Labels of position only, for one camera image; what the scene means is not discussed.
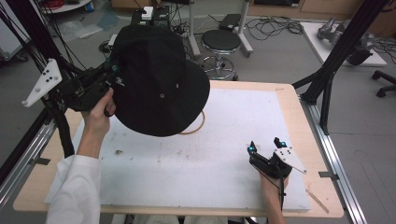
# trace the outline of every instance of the hat brim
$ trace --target hat brim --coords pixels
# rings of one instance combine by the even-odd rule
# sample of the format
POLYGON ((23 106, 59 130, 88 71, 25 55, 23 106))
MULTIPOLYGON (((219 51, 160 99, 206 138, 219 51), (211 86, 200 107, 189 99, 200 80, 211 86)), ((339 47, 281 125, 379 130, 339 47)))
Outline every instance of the hat brim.
POLYGON ((161 109, 147 109, 115 90, 116 117, 129 129, 138 133, 165 137, 186 130, 205 107, 210 82, 204 70, 186 61, 186 83, 172 104, 161 109))

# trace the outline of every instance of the white board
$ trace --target white board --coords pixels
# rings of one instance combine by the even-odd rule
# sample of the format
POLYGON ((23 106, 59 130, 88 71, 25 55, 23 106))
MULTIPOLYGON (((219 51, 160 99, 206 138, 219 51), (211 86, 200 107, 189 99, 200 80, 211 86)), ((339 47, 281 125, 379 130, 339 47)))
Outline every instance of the white board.
MULTIPOLYGON (((321 62, 324 63, 329 57, 330 52, 334 44, 331 44, 327 39, 318 38, 318 29, 322 27, 325 23, 315 23, 315 22, 301 22, 304 27, 304 34, 309 39, 309 42, 314 49, 315 53, 320 58, 321 62)), ((384 66, 387 63, 379 56, 373 49, 370 50, 373 53, 368 59, 366 59, 359 66, 384 66)), ((348 62, 344 62, 343 65, 351 65, 348 62)))
MULTIPOLYGON (((102 204, 153 207, 263 208, 259 173, 249 164, 254 141, 271 157, 274 138, 290 147, 276 94, 269 91, 212 89, 205 124, 189 135, 153 137, 133 132, 115 117, 106 135, 102 160, 102 204)), ((78 145, 83 124, 73 139, 78 145)), ((285 211, 307 211, 301 173, 292 171, 285 211)), ((52 184, 50 202, 59 181, 52 184)))

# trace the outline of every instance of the wooden table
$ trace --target wooden table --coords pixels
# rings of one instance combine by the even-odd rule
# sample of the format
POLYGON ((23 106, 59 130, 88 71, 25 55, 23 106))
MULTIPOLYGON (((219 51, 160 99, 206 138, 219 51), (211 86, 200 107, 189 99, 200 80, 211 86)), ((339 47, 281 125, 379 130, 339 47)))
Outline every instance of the wooden table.
MULTIPOLYGON (((330 178, 321 178, 318 172, 327 168, 321 157, 315 137, 304 114, 295 89, 289 84, 211 81, 211 88, 231 90, 273 91, 276 93, 284 120, 288 126, 290 141, 300 160, 309 171, 304 175, 306 194, 312 209, 308 212, 284 213, 286 217, 341 217, 344 214, 338 195, 330 178)), ((67 111, 72 136, 81 122, 81 115, 67 111)), ((46 212, 49 205, 44 203, 53 178, 56 164, 63 157, 59 134, 55 132, 42 158, 50 159, 48 165, 37 164, 25 182, 14 202, 18 211, 46 212)), ((245 211, 244 209, 194 209, 135 206, 102 206, 104 213, 118 214, 163 214, 163 215, 196 215, 196 216, 233 216, 265 217, 265 211, 245 211)))

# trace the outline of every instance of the white sleeve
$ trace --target white sleeve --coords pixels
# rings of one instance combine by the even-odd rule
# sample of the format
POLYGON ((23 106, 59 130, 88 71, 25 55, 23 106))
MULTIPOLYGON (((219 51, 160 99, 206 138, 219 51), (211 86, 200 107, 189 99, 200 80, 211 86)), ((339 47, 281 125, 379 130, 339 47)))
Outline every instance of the white sleeve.
POLYGON ((99 223, 101 162, 71 156, 58 163, 62 186, 49 206, 47 223, 99 223))

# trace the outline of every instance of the mark on board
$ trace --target mark on board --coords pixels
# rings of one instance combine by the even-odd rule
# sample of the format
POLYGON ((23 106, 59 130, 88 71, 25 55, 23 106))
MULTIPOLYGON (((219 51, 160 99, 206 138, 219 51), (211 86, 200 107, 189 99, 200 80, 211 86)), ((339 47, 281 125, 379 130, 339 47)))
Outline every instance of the mark on board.
POLYGON ((114 155, 116 155, 116 156, 119 156, 120 154, 122 154, 122 150, 116 150, 115 152, 114 152, 114 155))

